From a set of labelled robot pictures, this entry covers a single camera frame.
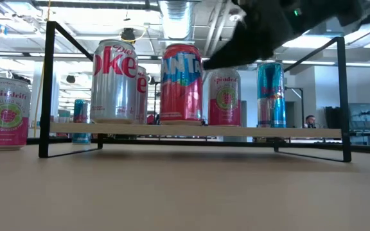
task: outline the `table surface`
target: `table surface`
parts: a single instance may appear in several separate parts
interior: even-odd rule
[[[370,154],[344,164],[268,148],[104,148],[0,152],[0,231],[370,230]]]

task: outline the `wooden shelf board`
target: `wooden shelf board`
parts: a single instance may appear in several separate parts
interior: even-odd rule
[[[51,123],[50,132],[115,133],[136,135],[198,135],[244,137],[325,137],[341,138],[339,129],[239,128],[231,126],[168,126],[138,124]]]

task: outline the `blue can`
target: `blue can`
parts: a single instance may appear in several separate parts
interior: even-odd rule
[[[258,127],[286,128],[282,64],[263,64],[258,68]]]
[[[84,99],[75,100],[74,105],[74,123],[89,123],[90,102]],[[89,144],[91,142],[90,133],[74,133],[72,143]]]

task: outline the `soda can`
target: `soda can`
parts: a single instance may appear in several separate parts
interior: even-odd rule
[[[241,78],[234,68],[217,69],[209,77],[209,125],[241,126]]]
[[[74,123],[89,123],[89,106],[90,103],[84,99],[75,100]],[[89,144],[90,142],[91,134],[89,133],[74,133],[72,135],[72,143],[74,144]]]
[[[31,91],[21,80],[0,78],[0,150],[26,145]]]
[[[107,39],[94,54],[91,119],[131,124],[136,120],[137,55],[132,44]]]
[[[285,90],[282,64],[258,68],[258,126],[286,128]]]
[[[145,68],[138,66],[136,81],[136,123],[146,124],[146,113],[148,112],[148,81],[146,79]]]
[[[202,69],[198,48],[187,44],[168,46],[161,76],[161,123],[201,125]]]

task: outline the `ceiling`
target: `ceiling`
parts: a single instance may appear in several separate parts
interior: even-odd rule
[[[237,8],[228,0],[195,0],[192,1],[193,13],[191,19],[191,34],[188,40],[194,41],[201,52],[206,50],[206,41],[209,38],[211,23],[215,21],[210,44],[212,50],[225,44],[233,33],[236,24],[229,19],[228,9]],[[134,28],[135,36],[141,37],[135,43],[138,55],[163,55],[167,39],[163,27],[163,17],[157,10],[156,1],[149,0],[148,10],[141,10],[144,1],[114,1],[114,0],[52,0],[49,9],[49,19],[57,21],[70,33],[88,52],[93,53],[102,39],[118,38],[123,28]],[[47,0],[0,0],[0,51],[18,53],[43,53],[45,44],[45,27],[48,18]],[[335,19],[328,23],[330,28],[335,26]],[[281,47],[276,50],[277,59],[298,60],[308,54],[312,49]],[[64,37],[56,36],[56,53],[80,53]],[[335,50],[327,50],[315,60],[336,60]],[[354,62],[370,60],[370,49],[356,47],[348,49],[347,59]],[[0,76],[6,76],[11,71],[32,80],[36,58],[0,57]],[[159,79],[160,65],[140,63],[157,80]],[[61,88],[89,88],[90,80],[84,76],[92,74],[92,63],[84,59],[56,59],[54,69],[61,72]],[[66,82],[66,76],[73,74],[81,76],[75,84]],[[149,105],[153,105],[153,91],[150,89]],[[61,101],[71,101],[73,98],[89,98],[88,90],[72,90],[62,93]]]

